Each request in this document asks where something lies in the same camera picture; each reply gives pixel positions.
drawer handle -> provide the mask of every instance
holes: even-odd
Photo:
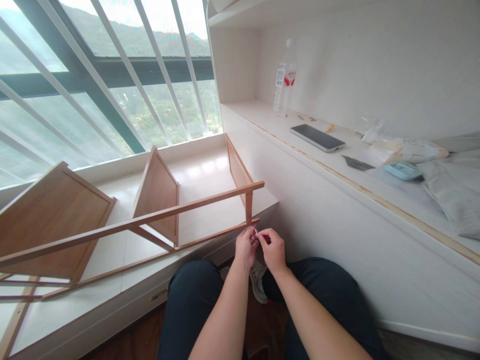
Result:
[[[168,290],[169,290],[169,289],[166,288],[165,290],[160,291],[158,294],[153,295],[153,296],[150,298],[150,301],[153,301],[153,300],[158,299],[160,295],[165,294]]]

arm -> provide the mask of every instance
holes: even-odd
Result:
[[[310,359],[371,359],[287,267],[282,238],[273,229],[262,230],[256,236]],[[264,236],[270,238],[270,244]]]
[[[253,226],[236,238],[235,258],[220,297],[205,322],[191,351],[190,360],[241,359],[244,346],[249,272],[259,242]]]

window frame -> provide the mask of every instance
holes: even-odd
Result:
[[[60,2],[58,0],[48,1],[108,88],[135,86],[120,57],[95,56]],[[30,0],[14,0],[14,2],[67,68],[68,72],[52,72],[58,81],[71,94],[86,93],[135,154],[148,150],[144,149],[138,139],[136,139],[40,4],[37,1]],[[172,83],[192,81],[185,57],[162,58]],[[129,57],[129,60],[142,85],[161,85],[166,83],[154,56]],[[197,81],[214,79],[211,57],[192,57],[191,61]],[[0,79],[22,98],[59,95],[41,73],[4,74],[0,75]],[[0,91],[0,101],[7,99],[8,97]]]

smartphone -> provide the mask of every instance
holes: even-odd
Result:
[[[317,130],[316,128],[307,124],[291,127],[290,132],[326,153],[331,153],[332,151],[340,149],[345,145],[343,141],[340,141],[337,138],[321,132],[320,130]]]

plastic water bottle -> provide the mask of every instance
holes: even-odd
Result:
[[[292,87],[297,73],[297,58],[292,46],[292,39],[286,40],[286,52],[276,71],[275,99],[273,99],[273,111],[278,117],[287,116],[287,109],[292,97]]]

